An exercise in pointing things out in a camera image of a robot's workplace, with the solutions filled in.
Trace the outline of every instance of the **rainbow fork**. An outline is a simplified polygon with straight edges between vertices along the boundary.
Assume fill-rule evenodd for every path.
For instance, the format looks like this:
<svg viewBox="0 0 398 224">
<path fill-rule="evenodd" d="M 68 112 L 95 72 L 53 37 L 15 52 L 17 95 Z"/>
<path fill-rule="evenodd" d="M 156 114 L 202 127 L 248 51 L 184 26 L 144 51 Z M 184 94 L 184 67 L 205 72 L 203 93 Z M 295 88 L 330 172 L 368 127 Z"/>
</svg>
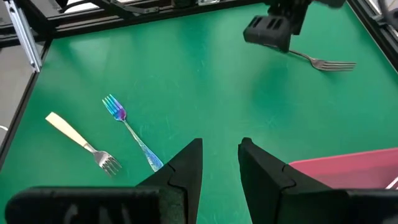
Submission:
<svg viewBox="0 0 398 224">
<path fill-rule="evenodd" d="M 155 172 L 158 171 L 163 166 L 163 162 L 141 141 L 138 135 L 132 130 L 130 125 L 126 121 L 127 113 L 126 110 L 122 107 L 122 105 L 112 96 L 109 95 L 102 100 L 106 109 L 111 113 L 111 115 L 115 118 L 116 121 L 122 121 L 130 133 L 132 134 L 133 138 L 138 142 L 138 145 L 141 147 L 142 151 L 144 152 L 148 163 L 152 170 Z"/>
</svg>

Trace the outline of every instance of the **pink object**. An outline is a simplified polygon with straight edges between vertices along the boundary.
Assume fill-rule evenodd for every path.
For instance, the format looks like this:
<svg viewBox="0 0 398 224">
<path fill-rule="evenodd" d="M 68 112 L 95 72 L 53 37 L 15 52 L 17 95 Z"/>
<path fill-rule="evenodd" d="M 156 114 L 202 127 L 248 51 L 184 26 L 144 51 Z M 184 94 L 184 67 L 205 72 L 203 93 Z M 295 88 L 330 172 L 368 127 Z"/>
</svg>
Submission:
<svg viewBox="0 0 398 224">
<path fill-rule="evenodd" d="M 295 161 L 290 165 L 334 189 L 385 189 L 398 176 L 398 148 Z"/>
</svg>

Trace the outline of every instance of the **green table surface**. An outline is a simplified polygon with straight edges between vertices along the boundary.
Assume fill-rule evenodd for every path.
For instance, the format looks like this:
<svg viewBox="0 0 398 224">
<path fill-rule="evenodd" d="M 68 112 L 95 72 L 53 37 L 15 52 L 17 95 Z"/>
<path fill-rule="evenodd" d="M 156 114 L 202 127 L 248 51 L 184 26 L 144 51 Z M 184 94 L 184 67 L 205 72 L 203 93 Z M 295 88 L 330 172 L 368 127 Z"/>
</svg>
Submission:
<svg viewBox="0 0 398 224">
<path fill-rule="evenodd" d="M 110 93 L 165 163 L 203 138 L 198 223 L 251 222 L 239 178 L 243 137 L 285 162 L 398 146 L 398 76 L 351 8 L 312 4 L 291 44 L 358 63 L 343 73 L 245 43 L 244 28 L 266 11 L 256 4 L 54 40 L 0 173 L 0 210 L 31 186 L 134 186 L 152 174 L 103 106 Z M 44 120 L 51 111 L 122 171 L 109 178 Z"/>
</svg>

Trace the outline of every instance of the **silver fork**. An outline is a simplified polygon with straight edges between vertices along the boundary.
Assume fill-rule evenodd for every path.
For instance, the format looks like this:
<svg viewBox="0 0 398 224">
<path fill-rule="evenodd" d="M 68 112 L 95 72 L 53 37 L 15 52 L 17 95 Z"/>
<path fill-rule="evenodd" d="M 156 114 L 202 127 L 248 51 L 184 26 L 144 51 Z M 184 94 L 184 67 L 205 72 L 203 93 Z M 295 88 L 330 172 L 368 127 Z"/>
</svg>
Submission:
<svg viewBox="0 0 398 224">
<path fill-rule="evenodd" d="M 299 55 L 308 59 L 311 62 L 312 67 L 326 72 L 342 72 L 342 71 L 352 71 L 356 65 L 355 62 L 334 62 L 328 60 L 321 60 L 317 58 L 310 57 L 306 54 L 295 50 L 289 50 L 295 55 Z"/>
<path fill-rule="evenodd" d="M 60 130 L 64 135 L 68 136 L 70 139 L 74 140 L 81 147 L 84 147 L 89 152 L 94 155 L 95 162 L 109 175 L 116 174 L 118 168 L 122 168 L 120 163 L 109 153 L 105 151 L 97 151 L 88 144 L 88 142 L 76 131 L 73 127 L 71 127 L 64 119 L 62 119 L 59 115 L 54 112 L 51 112 L 45 118 L 50 124 Z"/>
<path fill-rule="evenodd" d="M 124 125 L 126 125 L 131 135 L 137 141 L 138 145 L 144 152 L 152 170 L 156 172 L 160 168 L 162 168 L 163 162 L 141 141 L 138 135 L 127 123 L 126 121 L 127 112 L 123 108 L 123 106 L 112 95 L 105 97 L 105 99 L 103 99 L 102 102 L 104 103 L 106 109 L 108 109 L 108 111 L 111 113 L 111 115 L 116 121 L 122 121 Z"/>
</svg>

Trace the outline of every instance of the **fork tines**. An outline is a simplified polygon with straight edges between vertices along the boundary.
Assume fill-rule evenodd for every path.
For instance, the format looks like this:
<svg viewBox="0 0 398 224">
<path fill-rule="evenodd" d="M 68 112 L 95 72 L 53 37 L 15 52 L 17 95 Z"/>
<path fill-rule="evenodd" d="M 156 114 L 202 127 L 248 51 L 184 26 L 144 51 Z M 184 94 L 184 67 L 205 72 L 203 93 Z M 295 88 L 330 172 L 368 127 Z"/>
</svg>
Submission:
<svg viewBox="0 0 398 224">
<path fill-rule="evenodd" d="M 123 106 L 115 99 L 115 97 L 109 95 L 105 97 L 102 102 L 116 120 L 124 121 L 126 119 L 126 110 L 124 110 Z"/>
<path fill-rule="evenodd" d="M 355 65 L 355 62 L 324 61 L 320 68 L 324 71 L 352 71 Z"/>
<path fill-rule="evenodd" d="M 120 163 L 113 156 L 109 156 L 108 159 L 105 160 L 104 163 L 101 164 L 100 166 L 108 175 L 111 175 L 111 174 L 116 175 L 117 171 L 119 171 L 119 169 L 116 167 L 116 165 L 119 168 L 122 168 Z"/>
</svg>

